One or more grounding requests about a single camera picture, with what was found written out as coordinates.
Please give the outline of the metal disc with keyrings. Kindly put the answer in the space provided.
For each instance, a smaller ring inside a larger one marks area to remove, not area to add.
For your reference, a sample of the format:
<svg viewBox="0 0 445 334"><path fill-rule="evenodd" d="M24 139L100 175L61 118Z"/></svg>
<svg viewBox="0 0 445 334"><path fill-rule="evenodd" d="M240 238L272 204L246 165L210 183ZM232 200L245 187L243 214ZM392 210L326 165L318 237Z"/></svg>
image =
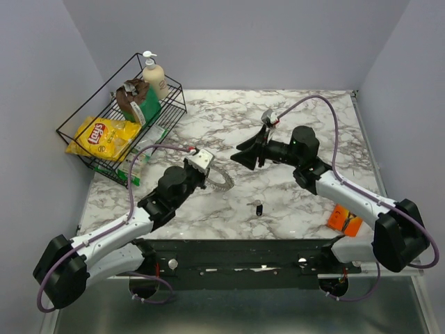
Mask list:
<svg viewBox="0 0 445 334"><path fill-rule="evenodd" d="M226 192L234 187L234 181L230 175L217 166L211 168L209 176L207 178L207 184L210 185L215 191Z"/></svg>

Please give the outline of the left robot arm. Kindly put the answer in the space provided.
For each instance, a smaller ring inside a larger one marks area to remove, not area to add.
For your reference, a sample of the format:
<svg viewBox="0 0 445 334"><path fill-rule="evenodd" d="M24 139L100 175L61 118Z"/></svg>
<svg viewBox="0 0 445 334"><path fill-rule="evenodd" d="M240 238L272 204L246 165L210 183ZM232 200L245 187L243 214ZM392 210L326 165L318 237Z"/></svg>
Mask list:
<svg viewBox="0 0 445 334"><path fill-rule="evenodd" d="M205 187L209 171L209 166L185 160L182 167L167 168L151 193L131 203L129 213L85 236L54 237L33 270L40 286L39 311L50 313L69 306L94 280L129 271L148 274L154 258L133 245L133 240L172 220L194 190Z"/></svg>

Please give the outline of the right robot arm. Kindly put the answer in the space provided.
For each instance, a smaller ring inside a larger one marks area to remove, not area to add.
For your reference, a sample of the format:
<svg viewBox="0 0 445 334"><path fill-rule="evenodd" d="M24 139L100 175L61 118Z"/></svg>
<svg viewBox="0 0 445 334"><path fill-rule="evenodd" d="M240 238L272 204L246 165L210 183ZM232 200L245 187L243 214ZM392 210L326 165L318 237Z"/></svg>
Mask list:
<svg viewBox="0 0 445 334"><path fill-rule="evenodd" d="M270 160L294 168L297 184L314 195L327 198L357 215L373 230L371 237L340 237L320 255L321 267L330 273L345 263L379 262L400 272L426 250L430 241L417 206L410 200L396 202L355 184L339 180L331 165L318 157L319 141L314 130L296 127L289 143L268 139L268 129L237 145L232 161L250 170Z"/></svg>

